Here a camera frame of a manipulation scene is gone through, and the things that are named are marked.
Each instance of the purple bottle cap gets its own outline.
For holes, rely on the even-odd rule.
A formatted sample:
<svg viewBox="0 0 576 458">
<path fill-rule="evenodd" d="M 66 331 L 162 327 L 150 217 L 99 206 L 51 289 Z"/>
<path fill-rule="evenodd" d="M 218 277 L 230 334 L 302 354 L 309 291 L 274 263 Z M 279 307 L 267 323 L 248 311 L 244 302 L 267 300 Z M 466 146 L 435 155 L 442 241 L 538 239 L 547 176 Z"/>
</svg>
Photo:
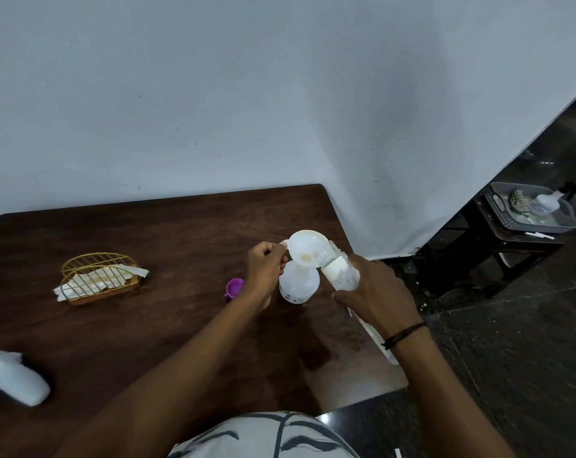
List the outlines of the purple bottle cap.
<svg viewBox="0 0 576 458">
<path fill-rule="evenodd" d="M 236 298 L 241 292 L 244 284 L 245 281 L 243 281 L 241 278 L 233 278 L 231 281 L 229 281 L 229 284 L 226 285 L 226 294 L 224 294 L 225 297 L 228 297 L 229 299 Z"/>
</svg>

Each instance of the gray tray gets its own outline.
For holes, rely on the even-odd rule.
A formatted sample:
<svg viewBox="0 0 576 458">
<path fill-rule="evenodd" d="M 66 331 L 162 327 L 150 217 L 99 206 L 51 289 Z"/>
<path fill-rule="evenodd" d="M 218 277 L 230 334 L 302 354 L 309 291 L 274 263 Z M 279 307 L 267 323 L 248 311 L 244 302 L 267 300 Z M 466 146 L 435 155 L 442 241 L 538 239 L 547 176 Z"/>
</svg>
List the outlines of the gray tray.
<svg viewBox="0 0 576 458">
<path fill-rule="evenodd" d="M 485 193 L 485 199 L 505 228 L 513 231 L 531 231 L 541 233 L 563 233 L 576 228 L 576 216 L 572 206 L 564 199 L 559 199 L 559 209 L 550 215 L 520 215 L 513 212 L 508 204 L 508 196 L 516 189 L 530 198 L 539 194 L 551 194 L 553 191 L 544 186 L 524 185 L 519 183 L 491 183 L 491 190 Z"/>
</svg>

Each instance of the black bracelet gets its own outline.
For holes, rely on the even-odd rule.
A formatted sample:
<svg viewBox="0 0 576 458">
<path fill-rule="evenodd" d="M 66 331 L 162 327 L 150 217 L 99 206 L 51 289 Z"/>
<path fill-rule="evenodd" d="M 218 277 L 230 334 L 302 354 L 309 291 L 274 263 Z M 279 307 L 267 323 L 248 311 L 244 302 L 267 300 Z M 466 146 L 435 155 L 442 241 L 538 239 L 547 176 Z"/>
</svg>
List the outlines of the black bracelet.
<svg viewBox="0 0 576 458">
<path fill-rule="evenodd" d="M 400 331 L 398 334 L 392 336 L 391 338 L 388 338 L 382 344 L 382 346 L 384 346 L 386 350 L 390 350 L 393 346 L 398 344 L 400 341 L 402 341 L 404 338 L 409 336 L 414 331 L 420 329 L 422 326 L 428 326 L 428 324 L 425 321 L 422 321 L 421 323 L 417 323 L 416 325 L 409 326 L 408 328 L 405 328 L 402 331 Z"/>
</svg>

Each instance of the left hand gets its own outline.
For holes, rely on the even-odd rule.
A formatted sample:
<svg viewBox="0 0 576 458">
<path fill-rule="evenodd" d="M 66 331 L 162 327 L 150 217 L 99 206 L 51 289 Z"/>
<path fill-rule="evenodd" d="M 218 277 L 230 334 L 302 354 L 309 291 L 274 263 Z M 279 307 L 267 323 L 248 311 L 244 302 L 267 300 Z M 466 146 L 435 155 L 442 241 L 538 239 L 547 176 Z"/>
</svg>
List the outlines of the left hand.
<svg viewBox="0 0 576 458">
<path fill-rule="evenodd" d="M 268 307 L 271 292 L 275 289 L 279 276 L 284 273 L 288 261 L 286 250 L 283 244 L 263 241 L 247 253 L 246 283 L 241 293 L 260 302 L 260 309 Z"/>
</svg>

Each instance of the hand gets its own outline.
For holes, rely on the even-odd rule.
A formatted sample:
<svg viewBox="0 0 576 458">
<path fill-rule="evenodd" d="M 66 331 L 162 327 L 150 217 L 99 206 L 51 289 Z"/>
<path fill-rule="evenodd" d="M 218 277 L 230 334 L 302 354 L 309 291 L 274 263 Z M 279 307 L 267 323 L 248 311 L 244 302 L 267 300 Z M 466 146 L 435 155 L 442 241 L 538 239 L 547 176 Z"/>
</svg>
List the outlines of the hand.
<svg viewBox="0 0 576 458">
<path fill-rule="evenodd" d="M 271 292 L 277 285 L 279 276 L 284 273 L 288 258 L 286 246 L 263 241 L 247 253 L 246 283 L 242 293 L 261 302 L 261 308 L 268 307 Z"/>
<path fill-rule="evenodd" d="M 338 303 L 354 310 L 384 339 L 422 322 L 413 296 L 394 270 L 360 255 L 351 255 L 350 261 L 360 271 L 360 282 L 353 291 L 335 292 Z"/>
</svg>

